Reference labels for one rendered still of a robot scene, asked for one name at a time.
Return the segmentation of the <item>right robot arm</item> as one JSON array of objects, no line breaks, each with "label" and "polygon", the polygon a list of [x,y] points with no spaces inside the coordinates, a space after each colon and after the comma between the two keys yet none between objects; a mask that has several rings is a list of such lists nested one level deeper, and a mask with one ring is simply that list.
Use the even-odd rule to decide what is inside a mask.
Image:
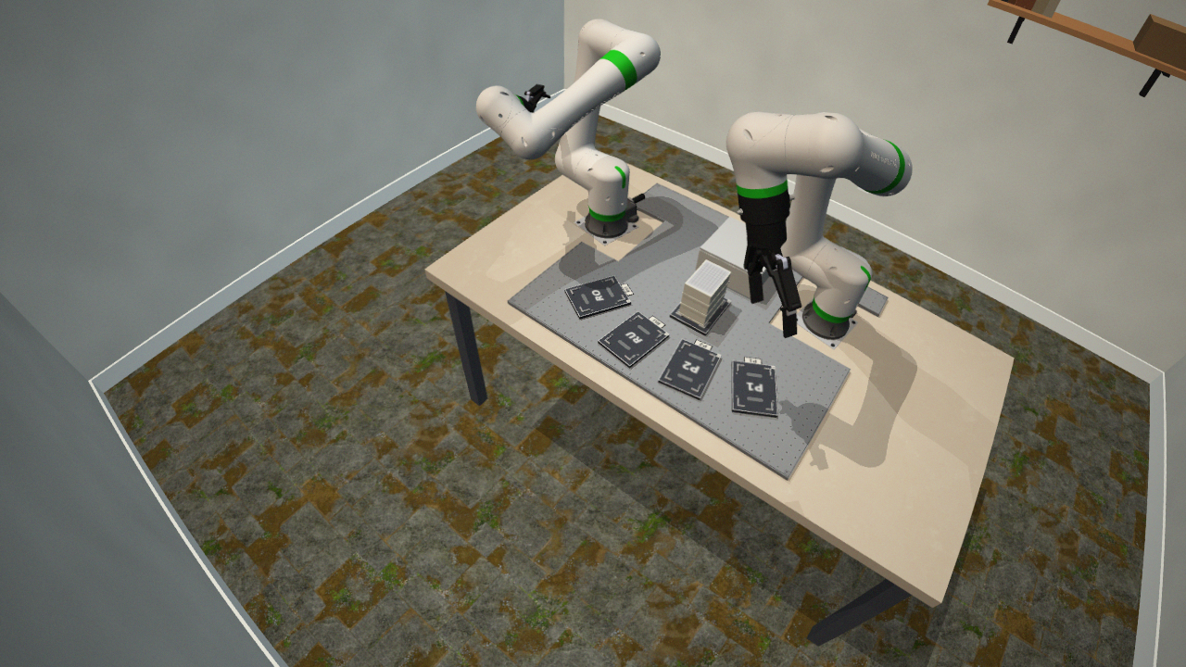
[{"label": "right robot arm", "polygon": [[627,231],[629,222],[638,222],[636,203],[645,196],[630,198],[629,165],[597,150],[599,109],[653,72],[659,59],[651,34],[593,19],[579,33],[574,84],[565,93],[531,113],[519,94],[487,87],[477,99],[477,115],[524,159],[546,155],[561,138],[556,169],[588,190],[586,229],[597,237],[614,239]]}]

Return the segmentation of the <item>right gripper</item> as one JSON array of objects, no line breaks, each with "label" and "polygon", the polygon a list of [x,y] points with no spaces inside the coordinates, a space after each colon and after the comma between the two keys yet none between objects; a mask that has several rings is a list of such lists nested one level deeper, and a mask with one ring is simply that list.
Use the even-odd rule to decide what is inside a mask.
[{"label": "right gripper", "polygon": [[527,96],[528,103],[530,104],[531,113],[534,113],[536,103],[538,103],[538,99],[541,97],[550,99],[550,94],[543,93],[543,89],[546,89],[546,85],[537,84],[533,87],[530,90],[525,90],[524,94]]}]

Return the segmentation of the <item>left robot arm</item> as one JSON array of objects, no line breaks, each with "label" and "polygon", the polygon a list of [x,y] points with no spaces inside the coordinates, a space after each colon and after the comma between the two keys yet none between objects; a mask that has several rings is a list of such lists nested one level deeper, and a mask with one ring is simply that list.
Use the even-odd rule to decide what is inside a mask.
[{"label": "left robot arm", "polygon": [[[803,322],[825,339],[846,336],[872,278],[871,265],[861,255],[823,236],[836,178],[854,182],[866,193],[895,195],[914,170],[905,150],[874,138],[852,119],[825,112],[752,112],[738,117],[727,133],[727,153],[737,173],[737,214],[750,225],[788,220],[782,255],[808,282],[816,284]],[[789,195],[788,174],[796,174],[793,195]]]}]

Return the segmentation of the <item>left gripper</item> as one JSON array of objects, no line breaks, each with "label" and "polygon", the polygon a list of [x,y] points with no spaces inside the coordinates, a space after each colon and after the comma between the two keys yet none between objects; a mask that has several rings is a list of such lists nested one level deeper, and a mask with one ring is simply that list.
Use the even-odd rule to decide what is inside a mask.
[{"label": "left gripper", "polygon": [[[795,336],[797,333],[797,309],[801,309],[801,296],[798,296],[797,284],[795,282],[791,260],[782,258],[780,249],[782,244],[788,243],[788,220],[772,225],[750,225],[746,223],[746,231],[747,249],[744,269],[747,269],[747,274],[750,274],[751,301],[752,304],[763,301],[760,271],[765,267],[769,271],[769,277],[774,278],[776,292],[782,300],[783,336],[785,338]],[[752,248],[753,246],[754,248]]]}]

